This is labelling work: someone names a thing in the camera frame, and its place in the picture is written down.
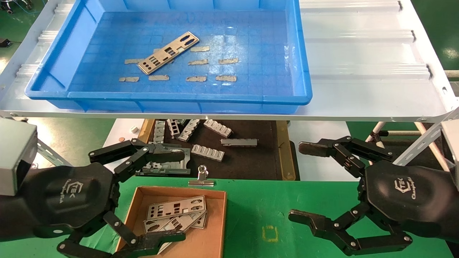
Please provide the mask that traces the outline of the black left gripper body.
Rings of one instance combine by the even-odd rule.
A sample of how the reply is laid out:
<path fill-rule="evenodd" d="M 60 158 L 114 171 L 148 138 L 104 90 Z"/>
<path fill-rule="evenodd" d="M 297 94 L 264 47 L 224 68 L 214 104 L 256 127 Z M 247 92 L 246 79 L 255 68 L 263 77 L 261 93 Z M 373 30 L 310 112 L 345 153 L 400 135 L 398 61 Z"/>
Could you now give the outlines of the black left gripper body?
<path fill-rule="evenodd" d="M 30 170 L 14 197 L 14 237 L 89 237 L 118 205 L 119 180 L 99 163 Z"/>

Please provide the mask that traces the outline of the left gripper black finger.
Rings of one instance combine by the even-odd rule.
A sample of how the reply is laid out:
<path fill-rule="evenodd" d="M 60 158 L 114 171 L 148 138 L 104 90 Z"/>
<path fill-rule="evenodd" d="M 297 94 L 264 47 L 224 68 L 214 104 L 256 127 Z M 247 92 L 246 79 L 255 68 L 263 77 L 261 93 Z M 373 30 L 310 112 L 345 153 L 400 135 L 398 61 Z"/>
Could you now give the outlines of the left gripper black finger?
<path fill-rule="evenodd" d="M 185 154 L 181 150 L 167 150 L 161 144 L 146 144 L 134 138 L 91 151 L 89 158 L 90 163 L 102 165 L 126 158 L 113 170 L 116 180 L 125 182 L 150 162 L 179 162 L 185 158 Z"/>
<path fill-rule="evenodd" d="M 136 236 L 113 212 L 106 212 L 102 218 L 105 224 L 125 241 L 126 244 L 120 251 L 111 254 L 80 245 L 83 235 L 77 231 L 61 242 L 57 251 L 68 258 L 139 258 L 157 255 L 164 243 L 180 242 L 186 238 L 185 233 L 180 230 L 150 232 Z"/>

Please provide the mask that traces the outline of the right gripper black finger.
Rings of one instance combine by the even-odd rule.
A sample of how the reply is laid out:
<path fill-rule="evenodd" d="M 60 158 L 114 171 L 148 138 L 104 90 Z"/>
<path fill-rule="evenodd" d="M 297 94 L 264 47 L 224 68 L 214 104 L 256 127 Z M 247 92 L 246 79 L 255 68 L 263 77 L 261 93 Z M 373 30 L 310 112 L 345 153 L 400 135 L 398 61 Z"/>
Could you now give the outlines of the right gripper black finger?
<path fill-rule="evenodd" d="M 365 176 L 365 165 L 358 157 L 374 163 L 393 160 L 388 150 L 353 137 L 320 139 L 316 143 L 300 142 L 299 152 L 310 156 L 331 157 L 354 178 Z"/>
<path fill-rule="evenodd" d="M 364 217 L 368 217 L 389 234 L 364 238 L 354 238 L 349 235 L 347 229 Z M 333 242 L 346 256 L 399 252 L 413 242 L 397 223 L 384 219 L 369 204 L 358 204 L 335 220 L 297 209 L 289 212 L 288 219 L 307 225 L 314 237 Z"/>

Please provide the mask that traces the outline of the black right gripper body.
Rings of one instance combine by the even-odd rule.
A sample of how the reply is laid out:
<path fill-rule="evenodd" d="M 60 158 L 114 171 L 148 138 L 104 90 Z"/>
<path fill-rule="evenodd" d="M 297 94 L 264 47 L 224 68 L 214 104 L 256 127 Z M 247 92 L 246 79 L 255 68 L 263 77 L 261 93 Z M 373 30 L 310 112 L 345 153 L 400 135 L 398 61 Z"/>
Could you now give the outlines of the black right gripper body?
<path fill-rule="evenodd" d="M 366 216 L 380 229 L 446 240 L 446 171 L 380 161 L 360 179 Z"/>

